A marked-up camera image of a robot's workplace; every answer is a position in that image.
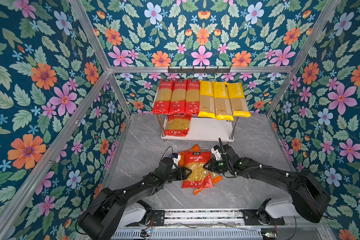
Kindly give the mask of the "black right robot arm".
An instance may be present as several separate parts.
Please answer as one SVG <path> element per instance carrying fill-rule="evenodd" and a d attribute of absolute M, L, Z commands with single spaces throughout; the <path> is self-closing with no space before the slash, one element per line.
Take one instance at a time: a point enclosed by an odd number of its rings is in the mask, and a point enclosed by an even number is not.
<path fill-rule="evenodd" d="M 319 181 L 308 171 L 291 172 L 261 164 L 247 157 L 239 157 L 230 145 L 212 148 L 213 157 L 203 168 L 217 174 L 231 174 L 264 182 L 289 193 L 297 213 L 311 223 L 319 223 L 331 197 Z"/>

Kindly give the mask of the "red macaroni bag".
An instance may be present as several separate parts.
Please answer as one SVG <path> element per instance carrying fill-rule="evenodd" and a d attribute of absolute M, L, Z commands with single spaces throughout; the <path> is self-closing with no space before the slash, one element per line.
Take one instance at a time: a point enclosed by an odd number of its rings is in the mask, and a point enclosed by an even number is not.
<path fill-rule="evenodd" d="M 192 174 L 183 181 L 182 188 L 207 189 L 213 188 L 211 173 L 203 168 L 211 159 L 211 152 L 186 152 L 184 167 L 191 169 Z"/>

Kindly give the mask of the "red fusilli bag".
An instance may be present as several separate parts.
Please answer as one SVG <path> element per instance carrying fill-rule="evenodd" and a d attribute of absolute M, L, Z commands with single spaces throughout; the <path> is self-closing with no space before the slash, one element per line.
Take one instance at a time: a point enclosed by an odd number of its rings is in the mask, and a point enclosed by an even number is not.
<path fill-rule="evenodd" d="M 166 136 L 185 137 L 190 129 L 192 117 L 183 114 L 169 115 L 165 128 Z"/>

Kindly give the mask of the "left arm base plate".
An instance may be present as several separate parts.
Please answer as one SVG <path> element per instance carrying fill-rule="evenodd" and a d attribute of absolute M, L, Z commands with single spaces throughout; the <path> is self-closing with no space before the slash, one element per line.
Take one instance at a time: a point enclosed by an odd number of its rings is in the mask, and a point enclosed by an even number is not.
<path fill-rule="evenodd" d="M 152 210 L 143 216 L 140 222 L 131 223 L 127 227 L 148 227 L 148 226 L 164 226 L 165 211 Z"/>

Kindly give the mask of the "red spaghetti bag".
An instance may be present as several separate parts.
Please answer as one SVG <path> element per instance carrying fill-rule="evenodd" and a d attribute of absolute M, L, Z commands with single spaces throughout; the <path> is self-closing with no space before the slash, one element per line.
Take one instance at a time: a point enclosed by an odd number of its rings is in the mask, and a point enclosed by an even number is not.
<path fill-rule="evenodd" d="M 176 80 L 168 114 L 185 114 L 187 80 Z"/>
<path fill-rule="evenodd" d="M 174 88 L 174 81 L 164 79 L 161 81 L 156 100 L 154 101 L 152 114 L 165 115 L 168 114 L 170 108 L 170 102 L 172 99 L 172 93 Z"/>
<path fill-rule="evenodd" d="M 200 81 L 187 80 L 186 115 L 197 116 L 200 110 Z"/>

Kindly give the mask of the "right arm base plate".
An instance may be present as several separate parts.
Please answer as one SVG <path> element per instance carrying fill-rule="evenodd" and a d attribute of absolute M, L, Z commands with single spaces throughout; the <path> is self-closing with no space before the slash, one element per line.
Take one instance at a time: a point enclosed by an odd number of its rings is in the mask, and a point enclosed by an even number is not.
<path fill-rule="evenodd" d="M 259 211 L 256 209 L 241 209 L 244 222 L 246 226 L 270 226 L 276 224 L 277 226 L 284 226 L 285 221 L 283 218 L 272 218 L 266 211 Z"/>

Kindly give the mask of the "yellow spaghetti bag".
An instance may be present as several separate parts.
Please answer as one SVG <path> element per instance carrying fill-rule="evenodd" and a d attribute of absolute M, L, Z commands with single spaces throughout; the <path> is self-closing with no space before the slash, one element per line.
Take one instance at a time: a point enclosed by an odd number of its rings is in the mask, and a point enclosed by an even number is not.
<path fill-rule="evenodd" d="M 198 117 L 216 118 L 212 82 L 200 81 L 200 108 Z"/>
<path fill-rule="evenodd" d="M 213 82 L 216 120 L 234 121 L 226 84 Z"/>
<path fill-rule="evenodd" d="M 234 117 L 250 118 L 247 101 L 241 83 L 226 83 L 231 109 Z"/>

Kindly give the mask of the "orange macaroni bag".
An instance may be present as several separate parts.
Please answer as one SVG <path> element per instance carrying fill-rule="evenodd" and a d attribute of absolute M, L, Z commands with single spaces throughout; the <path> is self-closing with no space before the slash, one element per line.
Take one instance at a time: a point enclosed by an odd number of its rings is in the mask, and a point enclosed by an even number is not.
<path fill-rule="evenodd" d="M 186 180 L 183 181 L 183 189 L 193 189 L 194 195 L 205 189 L 213 188 L 223 178 L 216 173 L 204 169 L 204 165 L 211 159 L 211 152 L 201 150 L 199 145 L 180 152 L 181 159 L 178 166 L 185 167 L 192 171 Z"/>

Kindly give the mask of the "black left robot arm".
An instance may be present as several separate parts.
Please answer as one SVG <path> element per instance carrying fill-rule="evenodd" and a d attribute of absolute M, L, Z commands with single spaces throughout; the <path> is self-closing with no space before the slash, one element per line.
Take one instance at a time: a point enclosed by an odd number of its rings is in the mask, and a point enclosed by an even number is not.
<path fill-rule="evenodd" d="M 165 157 L 140 182 L 118 190 L 102 189 L 80 216 L 78 226 L 93 240 L 109 240 L 116 232 L 127 207 L 156 194 L 165 184 L 186 180 L 191 173 L 192 170 L 179 168 L 172 158 Z"/>

